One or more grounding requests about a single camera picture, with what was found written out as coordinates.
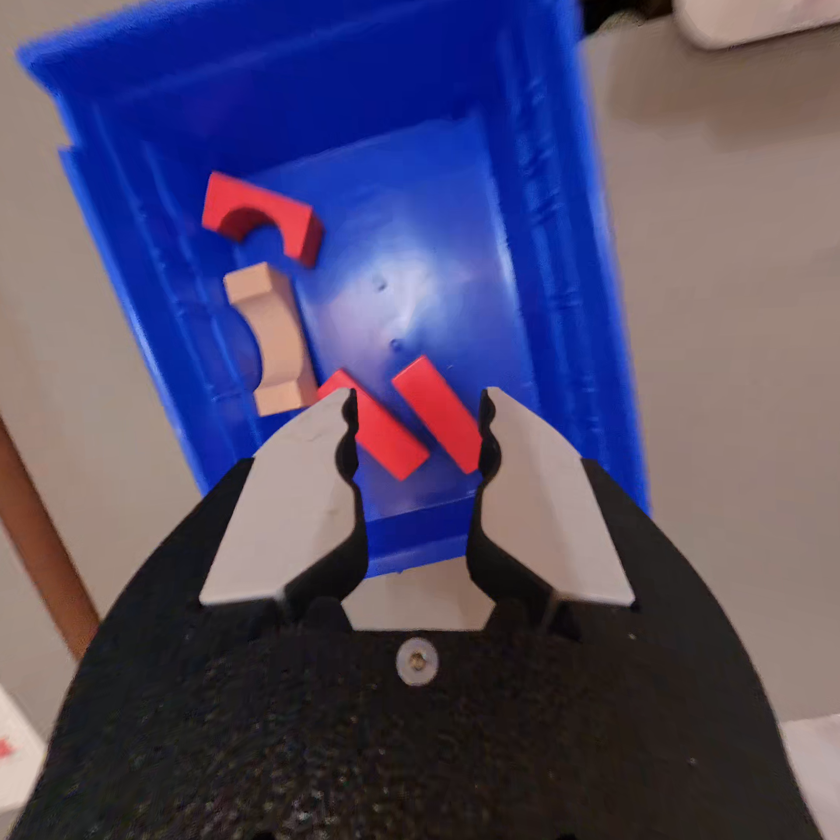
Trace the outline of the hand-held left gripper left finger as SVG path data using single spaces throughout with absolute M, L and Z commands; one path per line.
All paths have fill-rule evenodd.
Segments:
M 368 572 L 356 435 L 358 400 L 340 387 L 276 431 L 253 457 L 199 595 L 205 608 L 267 602 L 297 623 L 339 605 Z

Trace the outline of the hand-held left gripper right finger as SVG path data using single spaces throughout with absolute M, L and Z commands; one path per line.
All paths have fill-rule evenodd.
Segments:
M 494 603 L 516 601 L 531 625 L 561 606 L 629 607 L 634 590 L 581 453 L 497 386 L 479 405 L 479 472 L 466 547 L 472 582 Z

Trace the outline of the blue plastic bin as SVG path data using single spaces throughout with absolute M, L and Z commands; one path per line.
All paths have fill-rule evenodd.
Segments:
M 317 377 L 345 370 L 430 452 L 360 451 L 370 575 L 461 555 L 466 475 L 392 378 L 426 356 L 477 414 L 492 385 L 650 512 L 577 2 L 149 2 L 18 48 L 202 494 L 294 412 L 260 417 L 231 270 L 289 276 Z M 222 172 L 309 204 L 314 268 L 262 227 L 206 230 Z

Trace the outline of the red rectangular block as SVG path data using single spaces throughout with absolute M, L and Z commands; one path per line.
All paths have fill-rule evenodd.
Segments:
M 345 370 L 334 372 L 320 384 L 318 397 L 342 388 L 356 393 L 357 445 L 392 478 L 403 481 L 428 462 L 427 447 Z
M 457 467 L 466 475 L 476 472 L 481 448 L 477 420 L 428 357 L 403 368 L 392 384 Z

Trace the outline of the beige arch block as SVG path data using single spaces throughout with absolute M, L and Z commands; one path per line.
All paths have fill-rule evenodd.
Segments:
M 319 387 L 289 277 L 263 262 L 228 272 L 224 288 L 259 348 L 261 376 L 254 390 L 258 415 L 267 417 L 314 404 Z

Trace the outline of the red arch block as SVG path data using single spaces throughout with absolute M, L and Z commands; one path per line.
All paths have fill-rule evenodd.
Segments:
M 324 234 L 311 205 L 219 171 L 207 181 L 202 226 L 236 243 L 259 228 L 275 228 L 284 255 L 308 269 L 317 264 Z

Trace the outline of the white paper with red mark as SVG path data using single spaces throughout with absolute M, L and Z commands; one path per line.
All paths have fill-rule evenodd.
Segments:
M 1 813 L 16 811 L 32 794 L 46 746 L 15 700 L 1 688 Z

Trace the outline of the white tablet stand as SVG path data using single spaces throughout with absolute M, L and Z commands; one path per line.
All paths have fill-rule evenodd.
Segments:
M 838 1 L 673 1 L 675 22 L 694 46 L 729 49 L 839 23 Z

